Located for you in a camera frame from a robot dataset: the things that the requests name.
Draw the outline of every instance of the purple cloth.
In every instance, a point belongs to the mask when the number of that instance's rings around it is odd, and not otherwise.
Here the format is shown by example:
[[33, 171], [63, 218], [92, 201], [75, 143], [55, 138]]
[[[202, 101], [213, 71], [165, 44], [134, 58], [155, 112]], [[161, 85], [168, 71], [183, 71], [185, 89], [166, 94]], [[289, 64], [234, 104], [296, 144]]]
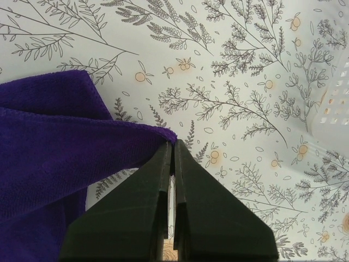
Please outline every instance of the purple cloth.
[[168, 129], [113, 121], [88, 74], [0, 85], [0, 261], [57, 261], [87, 186], [148, 161]]

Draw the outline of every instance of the white plastic basket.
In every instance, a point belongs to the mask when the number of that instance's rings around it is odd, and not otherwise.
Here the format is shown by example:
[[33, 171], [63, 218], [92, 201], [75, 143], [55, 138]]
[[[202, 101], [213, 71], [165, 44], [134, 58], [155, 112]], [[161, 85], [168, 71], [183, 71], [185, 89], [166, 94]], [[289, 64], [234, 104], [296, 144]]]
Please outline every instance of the white plastic basket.
[[349, 157], [349, 48], [337, 66], [311, 130], [319, 141]]

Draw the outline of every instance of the basket hole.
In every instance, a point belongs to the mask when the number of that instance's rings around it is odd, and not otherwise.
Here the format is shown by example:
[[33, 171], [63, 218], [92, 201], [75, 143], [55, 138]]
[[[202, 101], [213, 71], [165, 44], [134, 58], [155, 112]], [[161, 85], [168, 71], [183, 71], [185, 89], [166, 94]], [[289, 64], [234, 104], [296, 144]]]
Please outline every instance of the basket hole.
[[342, 121], [342, 124], [349, 124], [349, 118], [344, 118], [343, 121]]

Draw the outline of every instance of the floral patterned tablecloth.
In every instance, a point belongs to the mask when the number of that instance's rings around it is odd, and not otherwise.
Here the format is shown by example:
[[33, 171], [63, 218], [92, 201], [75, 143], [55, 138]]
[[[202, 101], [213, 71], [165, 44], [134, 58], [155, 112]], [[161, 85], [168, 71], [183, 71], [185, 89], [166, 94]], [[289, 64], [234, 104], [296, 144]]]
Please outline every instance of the floral patterned tablecloth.
[[[87, 70], [115, 120], [178, 133], [272, 228], [280, 259], [348, 261], [348, 160], [311, 136], [348, 5], [2, 0], [0, 82]], [[88, 207], [132, 172], [92, 185]]]

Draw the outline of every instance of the purple towel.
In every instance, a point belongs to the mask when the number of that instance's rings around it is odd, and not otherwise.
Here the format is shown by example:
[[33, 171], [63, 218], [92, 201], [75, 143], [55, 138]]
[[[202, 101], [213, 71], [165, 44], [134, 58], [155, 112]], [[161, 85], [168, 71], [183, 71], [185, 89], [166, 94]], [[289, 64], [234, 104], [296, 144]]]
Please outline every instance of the purple towel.
[[0, 261], [57, 261], [87, 186], [140, 167], [176, 139], [113, 121], [86, 72], [0, 85]]

